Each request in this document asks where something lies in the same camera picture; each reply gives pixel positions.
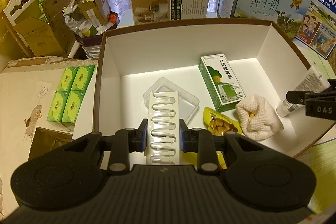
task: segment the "clear plastic tray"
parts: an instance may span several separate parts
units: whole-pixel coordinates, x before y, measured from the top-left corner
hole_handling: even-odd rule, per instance
[[[153,92],[162,92],[162,91],[177,91],[178,92],[178,105],[179,105],[179,116],[180,119],[183,119],[186,124],[195,115],[198,105],[200,103],[199,99],[194,95],[190,94],[183,88],[169,81],[168,79],[161,77],[159,78],[144,94],[143,102],[146,107],[149,104],[149,93]]]

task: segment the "white towel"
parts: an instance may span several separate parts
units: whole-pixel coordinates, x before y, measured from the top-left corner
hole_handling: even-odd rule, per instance
[[[284,129],[278,114],[259,95],[248,95],[236,104],[243,133],[253,140],[264,140]]]

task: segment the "yellow packet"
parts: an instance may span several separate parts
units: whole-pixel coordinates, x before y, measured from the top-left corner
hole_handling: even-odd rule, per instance
[[[203,120],[208,125],[208,130],[212,135],[224,136],[227,131],[234,131],[239,134],[242,134],[243,132],[238,121],[232,120],[210,107],[204,108]],[[226,169],[222,152],[217,151],[216,153],[219,162],[219,168]]]

